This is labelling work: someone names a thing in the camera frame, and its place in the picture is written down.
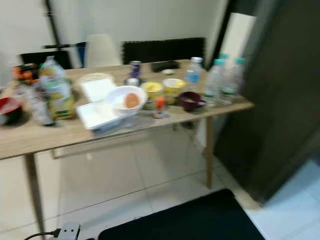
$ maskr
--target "lid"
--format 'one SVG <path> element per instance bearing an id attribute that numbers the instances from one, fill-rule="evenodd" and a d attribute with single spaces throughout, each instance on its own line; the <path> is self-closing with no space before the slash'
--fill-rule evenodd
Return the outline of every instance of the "lid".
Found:
<path id="1" fill-rule="evenodd" d="M 223 65 L 223 64 L 225 64 L 225 60 L 223 60 L 223 59 L 215 59 L 213 64 L 214 65 Z"/>
<path id="2" fill-rule="evenodd" d="M 228 58 L 229 58 L 229 54 L 220 53 L 219 58 L 220 58 L 220 59 L 228 59 Z"/>
<path id="3" fill-rule="evenodd" d="M 193 63 L 195 63 L 195 64 L 200 64 L 200 63 L 202 63 L 202 57 L 193 56 L 193 57 L 191 58 L 191 61 L 192 61 Z"/>
<path id="4" fill-rule="evenodd" d="M 165 106 L 165 97 L 160 96 L 156 99 L 156 108 L 162 109 Z"/>
<path id="5" fill-rule="evenodd" d="M 244 64 L 245 63 L 245 59 L 243 57 L 237 57 L 234 61 L 236 64 Z"/>
<path id="6" fill-rule="evenodd" d="M 140 65 L 141 61 L 131 61 L 130 65 Z"/>

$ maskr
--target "black mat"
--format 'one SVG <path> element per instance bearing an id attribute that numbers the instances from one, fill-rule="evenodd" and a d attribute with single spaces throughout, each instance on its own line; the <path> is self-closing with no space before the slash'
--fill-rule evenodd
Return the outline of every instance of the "black mat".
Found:
<path id="1" fill-rule="evenodd" d="M 264 240 L 228 189 L 104 230 L 98 238 L 115 239 Z"/>

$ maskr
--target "yellow cup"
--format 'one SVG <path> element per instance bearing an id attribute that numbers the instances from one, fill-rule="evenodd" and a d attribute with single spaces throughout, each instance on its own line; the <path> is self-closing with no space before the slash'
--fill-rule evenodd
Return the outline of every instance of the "yellow cup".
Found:
<path id="1" fill-rule="evenodd" d="M 164 96 L 167 104 L 175 104 L 177 96 L 181 94 L 186 86 L 186 82 L 177 78 L 167 78 L 163 80 Z"/>
<path id="2" fill-rule="evenodd" d="M 164 94 L 164 87 L 161 83 L 154 81 L 145 82 L 140 87 L 148 94 L 148 100 L 143 109 L 154 110 L 156 108 L 156 99 Z"/>

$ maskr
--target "black pole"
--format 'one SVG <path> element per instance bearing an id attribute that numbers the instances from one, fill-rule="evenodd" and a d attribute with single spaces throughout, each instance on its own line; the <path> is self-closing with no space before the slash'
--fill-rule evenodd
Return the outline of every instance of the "black pole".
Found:
<path id="1" fill-rule="evenodd" d="M 53 33 L 53 38 L 56 44 L 56 48 L 58 51 L 61 51 L 62 49 L 62 45 L 58 36 L 58 32 L 57 32 L 57 27 L 56 27 L 56 22 L 54 19 L 54 13 L 52 11 L 52 7 L 51 7 L 51 3 L 50 0 L 44 0 L 44 4 L 45 7 L 47 9 L 47 13 L 46 15 L 49 17 L 49 21 L 50 21 L 50 25 L 51 25 L 51 29 L 52 29 L 52 33 Z"/>
<path id="2" fill-rule="evenodd" d="M 225 13 L 223 16 L 220 32 L 218 38 L 216 40 L 215 48 L 211 57 L 211 62 L 209 63 L 208 69 L 213 65 L 213 61 L 219 58 L 219 53 L 221 50 L 222 43 L 224 42 L 225 33 L 227 30 L 228 22 L 232 13 L 232 10 L 235 9 L 235 5 L 238 0 L 229 0 L 225 9 Z"/>

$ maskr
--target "tiled floor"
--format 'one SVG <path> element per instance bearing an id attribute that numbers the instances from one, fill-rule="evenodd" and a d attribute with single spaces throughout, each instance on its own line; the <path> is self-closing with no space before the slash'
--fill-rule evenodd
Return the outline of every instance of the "tiled floor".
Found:
<path id="1" fill-rule="evenodd" d="M 224 166 L 214 162 L 213 188 L 192 134 L 171 127 L 59 149 L 36 156 L 46 230 L 79 222 L 79 239 L 222 188 L 231 189 L 267 240 L 320 236 L 320 166 L 308 161 L 268 202 L 259 206 Z M 0 161 L 0 239 L 37 232 L 20 157 Z"/>

